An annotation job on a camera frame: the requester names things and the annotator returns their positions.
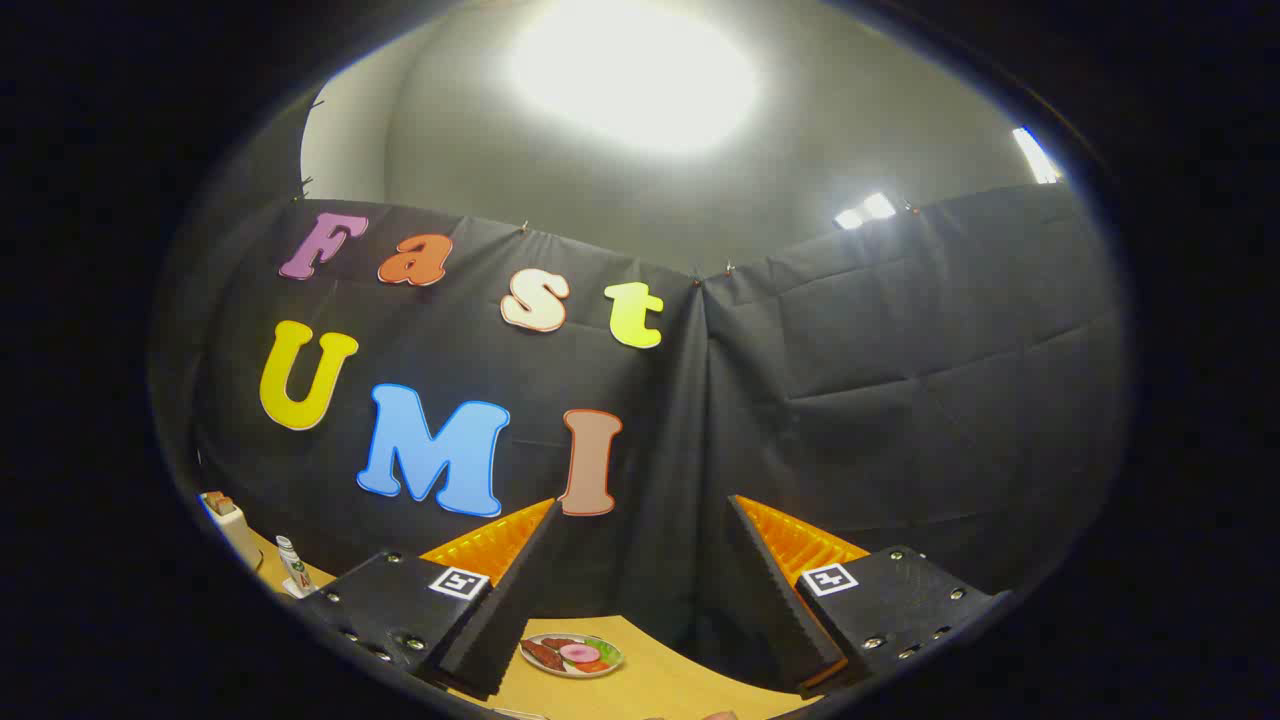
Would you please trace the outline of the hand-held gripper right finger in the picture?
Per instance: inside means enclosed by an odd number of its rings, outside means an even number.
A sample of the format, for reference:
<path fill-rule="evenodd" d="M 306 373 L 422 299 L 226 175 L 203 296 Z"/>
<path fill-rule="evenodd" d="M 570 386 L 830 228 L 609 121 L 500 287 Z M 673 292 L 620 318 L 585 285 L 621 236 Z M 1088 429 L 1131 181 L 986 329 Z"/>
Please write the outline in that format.
<path fill-rule="evenodd" d="M 987 593 L 915 548 L 868 551 L 741 495 L 728 506 L 748 629 L 803 698 L 902 674 L 1010 602 L 1009 591 Z"/>

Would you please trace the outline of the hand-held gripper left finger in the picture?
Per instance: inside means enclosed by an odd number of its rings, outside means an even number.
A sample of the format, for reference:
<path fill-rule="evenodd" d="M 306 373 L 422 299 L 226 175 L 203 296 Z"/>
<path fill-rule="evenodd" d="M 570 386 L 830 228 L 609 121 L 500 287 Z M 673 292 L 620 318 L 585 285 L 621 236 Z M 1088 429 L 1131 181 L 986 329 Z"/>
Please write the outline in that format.
<path fill-rule="evenodd" d="M 381 550 L 302 598 L 300 611 L 384 666 L 486 700 L 562 539 L 561 502 L 548 498 L 421 556 Z"/>

